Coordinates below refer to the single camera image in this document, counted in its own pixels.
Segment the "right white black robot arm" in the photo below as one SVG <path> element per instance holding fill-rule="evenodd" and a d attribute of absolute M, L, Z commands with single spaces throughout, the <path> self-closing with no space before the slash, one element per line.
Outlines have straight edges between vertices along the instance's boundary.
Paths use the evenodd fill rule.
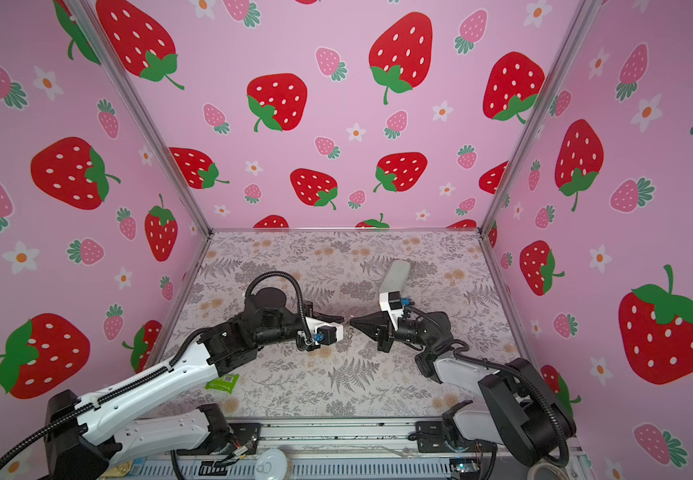
<path fill-rule="evenodd" d="M 528 360 L 504 364 L 470 356 L 469 344 L 454 336 L 446 313 L 428 313 L 412 305 L 397 319 L 381 312 L 354 318 L 351 325 L 374 340 L 380 352 L 388 353 L 401 343 L 415 348 L 416 366 L 424 378 L 482 396 L 486 413 L 472 400 L 464 400 L 439 421 L 419 427 L 412 438 L 420 449 L 438 445 L 466 452 L 502 445 L 527 467 L 542 461 L 558 468 L 569 465 L 568 440 L 576 435 L 576 423 Z"/>

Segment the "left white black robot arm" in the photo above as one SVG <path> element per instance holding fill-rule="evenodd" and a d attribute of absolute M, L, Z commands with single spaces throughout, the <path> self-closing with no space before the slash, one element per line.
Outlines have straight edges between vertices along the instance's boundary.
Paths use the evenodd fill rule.
<path fill-rule="evenodd" d="M 260 283 L 278 276 L 294 288 L 296 310 L 286 294 Z M 0 458 L 0 472 L 38 441 L 44 442 L 50 479 L 96 479 L 136 458 L 184 450 L 208 454 L 232 443 L 218 406 L 186 417 L 144 419 L 144 414 L 190 388 L 207 384 L 256 360 L 262 348 L 292 342 L 311 352 L 344 339 L 344 317 L 314 311 L 290 273 L 254 278 L 244 309 L 216 326 L 194 330 L 176 354 L 106 389 L 76 396 L 66 390 L 50 400 L 46 426 Z"/>

